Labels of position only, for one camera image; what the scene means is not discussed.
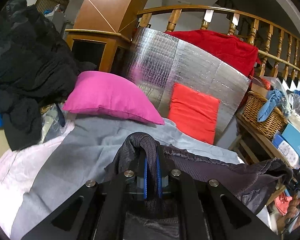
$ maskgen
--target gray fabric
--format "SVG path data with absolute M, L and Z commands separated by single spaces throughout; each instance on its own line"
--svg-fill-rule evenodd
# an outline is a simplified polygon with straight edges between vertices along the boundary
M 153 150 L 159 143 L 146 133 L 130 134 L 118 150 L 113 162 L 106 167 L 105 180 L 113 179 L 117 174 L 127 170 L 132 160 L 138 157 L 140 149 L 146 152 L 147 159 L 156 159 Z M 162 146 L 165 158 L 174 161 L 177 169 L 185 171 L 192 178 L 207 182 L 217 179 L 234 196 L 243 202 L 252 212 L 257 214 L 270 195 L 275 191 L 277 180 L 280 178 L 284 185 L 292 179 L 292 169 L 281 159 L 270 159 L 253 165 L 225 163 L 219 160 L 197 156 L 173 146 Z M 155 161 L 148 163 L 150 181 L 156 181 L 157 172 Z M 155 192 L 156 187 L 150 185 L 147 191 Z M 151 206 L 150 213 L 155 213 Z
M 238 164 L 237 154 L 197 141 L 181 133 L 173 122 L 144 125 L 110 116 L 78 115 L 74 130 L 52 153 L 39 171 L 29 193 L 24 194 L 11 229 L 11 240 L 20 240 L 28 231 L 61 205 L 86 180 L 102 182 L 104 168 L 131 133 L 148 133 L 162 145 Z

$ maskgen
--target black metal frame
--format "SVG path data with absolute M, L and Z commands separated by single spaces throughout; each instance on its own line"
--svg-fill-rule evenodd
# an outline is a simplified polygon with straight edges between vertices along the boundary
M 174 198 L 177 202 L 180 239 L 279 239 L 216 180 L 193 180 L 179 170 L 179 175 L 174 176 L 167 169 L 174 163 L 165 159 L 162 151 L 158 153 L 162 198 Z M 133 176 L 127 177 L 123 172 L 110 182 L 82 186 L 22 240 L 122 239 L 127 207 L 131 202 L 144 201 L 145 161 L 141 152 L 140 158 L 130 163 Z

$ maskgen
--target pile of clothes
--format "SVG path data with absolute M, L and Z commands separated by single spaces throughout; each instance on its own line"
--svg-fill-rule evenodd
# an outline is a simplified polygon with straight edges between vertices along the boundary
M 40 107 L 64 101 L 77 76 L 97 67 L 78 62 L 52 22 L 26 0 L 0 12 L 0 115 L 11 150 L 39 142 Z

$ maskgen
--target red cushion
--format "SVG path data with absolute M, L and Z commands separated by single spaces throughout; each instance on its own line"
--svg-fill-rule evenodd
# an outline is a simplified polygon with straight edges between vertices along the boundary
M 233 35 L 208 30 L 166 33 L 209 52 L 246 77 L 253 76 L 253 66 L 258 60 L 258 48 L 240 41 Z
M 168 118 L 199 141 L 213 144 L 220 100 L 175 83 Z

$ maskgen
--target wicker basket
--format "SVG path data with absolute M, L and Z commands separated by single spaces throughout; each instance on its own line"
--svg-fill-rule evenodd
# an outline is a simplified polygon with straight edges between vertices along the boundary
M 242 116 L 246 121 L 251 123 L 255 129 L 266 136 L 269 140 L 272 140 L 274 133 L 277 130 L 283 132 L 288 122 L 283 113 L 277 107 L 274 108 L 267 120 L 264 122 L 258 122 L 258 112 L 266 102 L 266 98 L 250 91 Z

